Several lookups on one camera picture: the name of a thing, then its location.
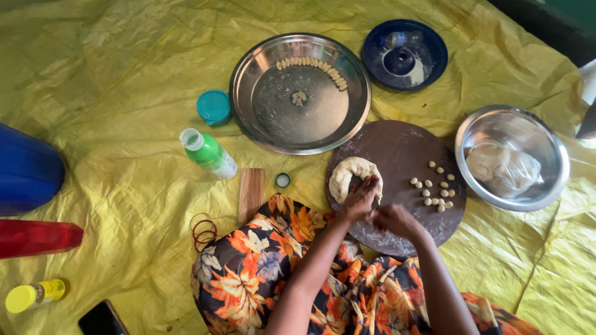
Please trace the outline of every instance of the orange floral fabric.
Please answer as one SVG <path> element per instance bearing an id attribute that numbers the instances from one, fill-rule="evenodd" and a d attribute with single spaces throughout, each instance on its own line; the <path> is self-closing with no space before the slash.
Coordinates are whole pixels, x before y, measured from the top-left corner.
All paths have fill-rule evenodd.
<path id="1" fill-rule="evenodd" d="M 195 304 L 212 334 L 261 334 L 284 286 L 333 217 L 282 194 L 247 225 L 209 243 L 191 274 Z M 485 334 L 541 334 L 481 296 L 462 294 Z M 431 333 L 418 258 L 364 261 L 349 235 L 313 307 L 308 335 Z"/>

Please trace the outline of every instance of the round wooden board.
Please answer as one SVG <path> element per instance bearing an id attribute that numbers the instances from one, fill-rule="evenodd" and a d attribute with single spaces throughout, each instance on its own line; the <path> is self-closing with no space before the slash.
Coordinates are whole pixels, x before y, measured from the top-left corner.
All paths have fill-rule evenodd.
<path id="1" fill-rule="evenodd" d="M 433 236 L 437 246 L 443 244 L 457 229 L 465 210 L 466 183 L 457 167 L 455 156 L 451 150 L 436 136 L 419 126 L 410 123 L 381 120 L 367 123 L 348 142 L 344 143 L 331 155 L 327 167 L 325 188 L 327 200 L 334 212 L 342 208 L 329 193 L 329 178 L 333 169 L 348 157 L 361 157 L 377 165 L 383 179 L 383 198 L 381 205 L 390 203 L 402 204 Z M 437 166 L 429 167 L 429 161 Z M 438 167 L 444 173 L 437 173 Z M 453 174 L 455 180 L 447 180 L 447 174 Z M 430 180 L 432 187 L 415 188 L 410 179 L 418 178 L 424 183 Z M 437 206 L 424 205 L 422 191 L 428 189 L 430 198 L 442 198 L 439 194 L 443 188 L 439 185 L 445 181 L 447 190 L 455 190 L 455 196 L 444 198 L 454 206 L 443 213 Z M 353 177 L 352 184 L 362 181 Z M 375 201 L 373 207 L 379 207 Z M 382 232 L 366 222 L 357 222 L 350 234 L 368 247 L 392 256 L 416 255 L 414 246 L 405 238 L 397 237 L 391 232 Z"/>

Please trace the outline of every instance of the hand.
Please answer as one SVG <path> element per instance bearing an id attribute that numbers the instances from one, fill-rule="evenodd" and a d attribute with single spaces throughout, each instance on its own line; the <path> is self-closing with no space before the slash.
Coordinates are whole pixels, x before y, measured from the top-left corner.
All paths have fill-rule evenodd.
<path id="1" fill-rule="evenodd" d="M 381 229 L 388 229 L 397 236 L 412 240 L 426 229 L 400 204 L 388 204 L 373 209 L 370 219 Z"/>
<path id="2" fill-rule="evenodd" d="M 342 208 L 342 211 L 344 211 L 351 222 L 368 219 L 377 186 L 378 178 L 376 176 L 364 178 L 359 187 L 356 185 L 352 186 Z"/>

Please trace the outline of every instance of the plastic bag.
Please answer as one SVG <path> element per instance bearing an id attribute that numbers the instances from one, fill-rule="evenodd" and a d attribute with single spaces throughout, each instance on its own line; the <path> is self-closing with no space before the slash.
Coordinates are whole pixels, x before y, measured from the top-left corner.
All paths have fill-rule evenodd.
<path id="1" fill-rule="evenodd" d="M 501 198 L 513 198 L 542 183 L 541 164 L 534 157 L 502 144 L 483 142 L 469 152 L 465 163 L 474 178 Z"/>

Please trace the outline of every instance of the green bottle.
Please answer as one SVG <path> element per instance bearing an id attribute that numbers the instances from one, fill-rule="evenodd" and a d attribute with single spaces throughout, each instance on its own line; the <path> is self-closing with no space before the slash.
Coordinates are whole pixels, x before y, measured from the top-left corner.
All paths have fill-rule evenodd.
<path id="1" fill-rule="evenodd" d="M 236 175 L 238 166 L 227 151 L 208 134 L 188 128 L 180 134 L 180 142 L 188 158 L 219 179 L 230 179 Z"/>

